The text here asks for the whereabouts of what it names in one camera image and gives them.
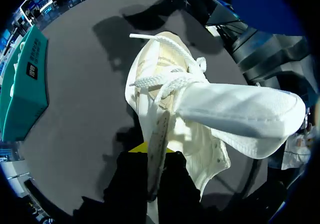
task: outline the round table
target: round table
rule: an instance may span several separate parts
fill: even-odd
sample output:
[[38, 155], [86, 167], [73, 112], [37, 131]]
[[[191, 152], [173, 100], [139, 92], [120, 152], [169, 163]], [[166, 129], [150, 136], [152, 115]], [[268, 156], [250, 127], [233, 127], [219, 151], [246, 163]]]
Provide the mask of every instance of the round table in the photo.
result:
[[[140, 130], [133, 128], [124, 85], [146, 42], [137, 44], [129, 34], [162, 31], [179, 35], [193, 57], [206, 58], [210, 82], [246, 84], [223, 46], [192, 16], [164, 0], [87, 0], [43, 30], [49, 106], [21, 151], [39, 190], [67, 213], [80, 207], [81, 196], [101, 200], [123, 137], [137, 141]], [[232, 147], [227, 150], [231, 168], [208, 183], [204, 205], [223, 208], [248, 182], [253, 160]], [[266, 163], [256, 170], [250, 192], [265, 182]]]

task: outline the black label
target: black label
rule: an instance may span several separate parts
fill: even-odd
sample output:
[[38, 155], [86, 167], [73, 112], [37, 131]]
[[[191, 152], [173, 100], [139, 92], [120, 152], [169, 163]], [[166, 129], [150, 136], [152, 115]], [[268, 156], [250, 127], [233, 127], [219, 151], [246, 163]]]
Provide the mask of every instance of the black label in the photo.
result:
[[34, 66], [33, 64], [31, 64], [30, 62], [28, 62], [27, 66], [26, 66], [26, 74], [28, 76], [30, 76], [31, 78], [37, 80], [38, 79], [38, 68], [36, 66]]

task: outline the shoelace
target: shoelace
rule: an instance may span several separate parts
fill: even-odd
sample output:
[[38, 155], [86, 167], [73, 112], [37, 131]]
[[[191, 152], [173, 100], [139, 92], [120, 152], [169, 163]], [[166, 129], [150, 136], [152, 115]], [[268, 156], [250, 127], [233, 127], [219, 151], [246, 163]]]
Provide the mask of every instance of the shoelace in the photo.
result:
[[162, 97], [167, 97], [174, 90], [179, 90], [192, 83], [208, 83], [208, 80], [204, 75], [204, 72], [207, 69], [204, 57], [194, 60], [194, 58], [184, 48], [168, 37], [130, 34], [130, 38], [156, 40], [160, 43], [164, 43], [178, 52], [186, 60], [185, 62], [188, 66], [189, 73], [182, 67], [168, 66], [165, 67], [164, 71], [158, 75], [139, 78], [131, 84], [131, 86], [136, 86], [138, 88], [149, 88], [162, 85], [154, 99], [154, 104], [158, 105]]

